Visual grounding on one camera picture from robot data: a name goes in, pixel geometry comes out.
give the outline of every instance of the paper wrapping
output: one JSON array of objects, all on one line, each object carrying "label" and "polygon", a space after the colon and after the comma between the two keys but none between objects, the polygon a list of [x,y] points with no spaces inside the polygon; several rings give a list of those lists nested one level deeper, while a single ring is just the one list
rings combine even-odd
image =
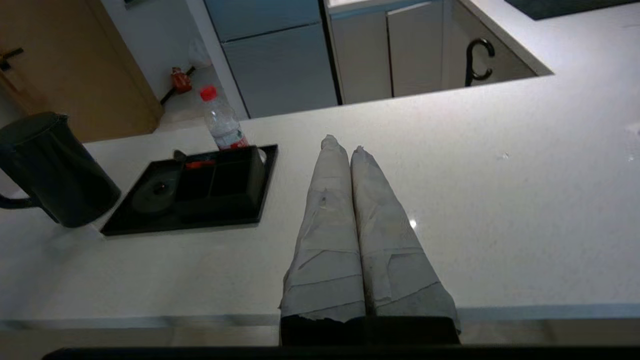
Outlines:
[{"label": "paper wrapping", "polygon": [[282,317],[340,322],[365,315],[351,171],[332,135],[321,143],[280,310]]},{"label": "paper wrapping", "polygon": [[453,298],[425,255],[376,160],[361,146],[351,178],[365,299],[378,316],[445,316],[460,329]]}]

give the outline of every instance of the blue cabinet door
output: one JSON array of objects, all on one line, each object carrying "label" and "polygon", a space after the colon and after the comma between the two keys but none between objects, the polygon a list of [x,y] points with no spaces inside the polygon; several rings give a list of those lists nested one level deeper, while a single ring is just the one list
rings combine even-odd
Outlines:
[{"label": "blue cabinet door", "polygon": [[205,0],[220,42],[320,21],[317,0]]},{"label": "blue cabinet door", "polygon": [[337,105],[321,24],[223,48],[251,118]]}]

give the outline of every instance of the white wall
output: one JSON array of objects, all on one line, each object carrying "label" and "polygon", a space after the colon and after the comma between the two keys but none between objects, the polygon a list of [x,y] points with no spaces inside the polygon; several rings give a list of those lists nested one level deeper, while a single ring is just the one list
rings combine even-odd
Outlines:
[{"label": "white wall", "polygon": [[187,71],[189,41],[200,37],[182,0],[146,0],[126,9],[122,0],[101,0],[136,59],[154,94],[161,99],[172,87],[171,68]]}]

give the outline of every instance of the black lid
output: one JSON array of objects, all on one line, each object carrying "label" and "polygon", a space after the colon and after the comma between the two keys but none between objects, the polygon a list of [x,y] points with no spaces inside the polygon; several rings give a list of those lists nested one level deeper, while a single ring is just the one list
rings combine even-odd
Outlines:
[{"label": "black lid", "polygon": [[16,120],[0,129],[0,145],[18,145],[47,131],[60,116],[47,111]]}]

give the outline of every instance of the black electric kettle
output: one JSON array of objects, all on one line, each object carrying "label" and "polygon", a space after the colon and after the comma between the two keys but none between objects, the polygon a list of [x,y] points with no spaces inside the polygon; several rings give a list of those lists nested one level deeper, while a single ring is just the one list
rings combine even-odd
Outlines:
[{"label": "black electric kettle", "polygon": [[46,112],[0,129],[0,168],[30,196],[0,195],[0,208],[39,206],[54,221],[77,227],[115,205],[120,189],[73,135],[67,120]]}]

